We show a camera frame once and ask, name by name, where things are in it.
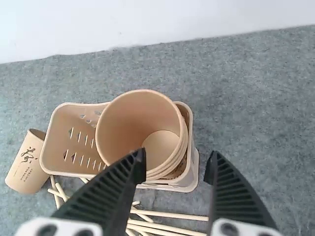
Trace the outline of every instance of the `small cup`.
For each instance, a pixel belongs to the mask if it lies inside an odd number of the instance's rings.
[[[40,164],[39,156],[45,133],[29,129],[22,146],[5,178],[5,183],[13,190],[33,194],[39,191],[48,179]]]

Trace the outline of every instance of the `cup bottom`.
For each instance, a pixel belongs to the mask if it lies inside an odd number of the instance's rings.
[[[147,171],[161,165],[175,150],[179,136],[168,130],[159,130],[150,134],[142,143],[146,149]]]

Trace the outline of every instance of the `paper cup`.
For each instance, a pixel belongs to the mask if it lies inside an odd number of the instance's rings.
[[[167,96],[140,89],[116,97],[102,112],[95,142],[106,165],[144,147],[147,174],[167,169],[187,148],[187,129],[178,107]]]
[[[5,183],[15,191],[32,194],[41,189],[49,177],[39,164],[39,155],[45,133],[29,129],[22,146],[5,178]]]

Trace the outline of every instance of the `white wall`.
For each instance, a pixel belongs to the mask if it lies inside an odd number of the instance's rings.
[[[2,0],[0,63],[315,24],[315,0]]]

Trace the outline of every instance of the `floor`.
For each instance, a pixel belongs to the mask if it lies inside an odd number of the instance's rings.
[[[4,178],[26,130],[46,130],[59,104],[99,103],[138,88],[161,91],[194,112],[199,185],[180,194],[137,190],[145,209],[205,215],[211,150],[248,179],[285,236],[315,234],[315,26],[117,49],[0,65],[2,235],[49,216],[46,189],[21,195]],[[58,178],[71,195],[82,182]],[[162,220],[205,230],[200,222]]]

